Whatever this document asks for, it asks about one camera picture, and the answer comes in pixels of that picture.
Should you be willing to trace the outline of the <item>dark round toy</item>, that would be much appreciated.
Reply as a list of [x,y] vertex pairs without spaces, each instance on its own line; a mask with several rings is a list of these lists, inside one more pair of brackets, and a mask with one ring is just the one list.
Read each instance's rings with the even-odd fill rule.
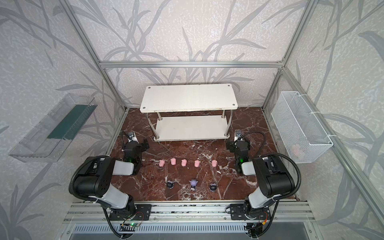
[[175,186],[175,183],[173,181],[167,181],[166,186],[168,189],[172,189]]
[[216,184],[210,184],[209,189],[211,192],[215,192],[217,190],[218,186]]

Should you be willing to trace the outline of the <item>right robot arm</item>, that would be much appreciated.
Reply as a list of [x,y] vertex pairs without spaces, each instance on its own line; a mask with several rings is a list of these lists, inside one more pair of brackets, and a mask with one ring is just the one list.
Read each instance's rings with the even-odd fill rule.
[[269,216],[269,207],[281,199],[293,196],[300,188],[302,176],[298,165],[288,156],[268,153],[249,158],[251,144],[247,141],[230,141],[226,148],[235,156],[236,172],[256,176],[257,188],[245,199],[239,219]]

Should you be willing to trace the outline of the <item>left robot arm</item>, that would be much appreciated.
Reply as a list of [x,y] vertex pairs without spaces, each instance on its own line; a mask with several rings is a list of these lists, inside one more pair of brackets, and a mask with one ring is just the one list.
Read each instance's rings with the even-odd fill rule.
[[104,209],[126,216],[137,212],[132,196],[111,184],[113,176],[135,176],[142,167],[142,153],[150,148],[148,140],[132,140],[124,145],[124,158],[88,157],[75,171],[69,184],[74,197],[99,203]]

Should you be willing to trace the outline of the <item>white two-tier shelf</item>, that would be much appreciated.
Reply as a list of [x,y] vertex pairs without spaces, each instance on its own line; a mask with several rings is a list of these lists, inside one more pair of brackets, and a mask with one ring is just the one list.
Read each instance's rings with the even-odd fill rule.
[[149,123],[154,141],[226,140],[233,113],[238,108],[232,84],[172,85],[147,87],[140,111]]

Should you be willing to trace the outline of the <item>pink toy in basket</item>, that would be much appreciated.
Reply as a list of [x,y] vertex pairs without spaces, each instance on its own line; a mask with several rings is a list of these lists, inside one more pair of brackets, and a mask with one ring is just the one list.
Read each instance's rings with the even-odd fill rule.
[[292,146],[292,152],[293,154],[298,158],[302,159],[305,156],[304,151],[302,150],[301,146],[299,145],[293,145]]

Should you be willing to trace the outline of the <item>purple figure toy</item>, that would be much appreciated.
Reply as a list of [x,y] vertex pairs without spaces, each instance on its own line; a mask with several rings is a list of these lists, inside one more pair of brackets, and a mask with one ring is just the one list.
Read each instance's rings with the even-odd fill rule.
[[189,183],[191,185],[191,189],[194,191],[197,187],[197,184],[198,184],[199,181],[193,179],[193,180],[190,180]]

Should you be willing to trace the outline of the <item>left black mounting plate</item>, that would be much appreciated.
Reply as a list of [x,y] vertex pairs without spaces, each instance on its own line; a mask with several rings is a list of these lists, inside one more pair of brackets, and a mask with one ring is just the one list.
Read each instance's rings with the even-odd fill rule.
[[109,219],[111,221],[148,221],[151,210],[151,204],[138,204],[134,207],[128,206],[128,209],[111,209]]

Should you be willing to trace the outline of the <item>black mounting plate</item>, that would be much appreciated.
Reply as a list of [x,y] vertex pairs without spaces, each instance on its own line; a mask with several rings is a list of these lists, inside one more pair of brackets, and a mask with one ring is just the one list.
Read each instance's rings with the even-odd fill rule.
[[111,209],[109,219],[111,221],[148,221],[151,210],[151,204],[138,204],[134,207],[128,206],[128,209]]
[[257,220],[265,221],[271,219],[271,211],[269,208],[252,208],[251,206],[243,204],[230,204],[229,214],[231,220]]

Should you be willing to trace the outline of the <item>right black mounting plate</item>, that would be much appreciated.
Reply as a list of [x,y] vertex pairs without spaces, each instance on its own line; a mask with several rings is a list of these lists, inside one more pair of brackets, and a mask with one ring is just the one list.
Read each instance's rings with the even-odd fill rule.
[[251,206],[243,204],[230,204],[229,214],[231,220],[257,220],[265,221],[271,219],[271,211],[269,208],[252,208]]

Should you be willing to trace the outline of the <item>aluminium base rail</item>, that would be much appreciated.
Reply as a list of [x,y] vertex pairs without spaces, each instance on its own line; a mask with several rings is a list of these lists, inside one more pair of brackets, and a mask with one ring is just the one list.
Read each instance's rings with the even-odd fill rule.
[[[143,224],[157,223],[230,223],[230,204],[243,204],[239,201],[152,201],[138,202],[151,204],[148,221],[127,221]],[[314,214],[307,202],[293,200],[280,201],[275,213],[274,223],[314,222]],[[106,223],[106,217],[98,204],[73,203],[63,223]]]

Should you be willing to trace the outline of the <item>clear plastic wall bin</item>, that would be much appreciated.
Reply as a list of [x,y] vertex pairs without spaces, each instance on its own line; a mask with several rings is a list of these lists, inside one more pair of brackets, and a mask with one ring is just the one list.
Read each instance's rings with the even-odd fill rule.
[[94,97],[65,95],[9,156],[24,163],[57,162],[97,106]]

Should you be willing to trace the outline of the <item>aluminium frame crossbar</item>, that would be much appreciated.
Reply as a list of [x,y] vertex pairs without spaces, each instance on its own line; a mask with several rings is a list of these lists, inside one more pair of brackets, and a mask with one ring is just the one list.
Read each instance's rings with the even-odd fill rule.
[[102,61],[100,66],[110,68],[281,68],[281,62],[205,62],[205,61]]

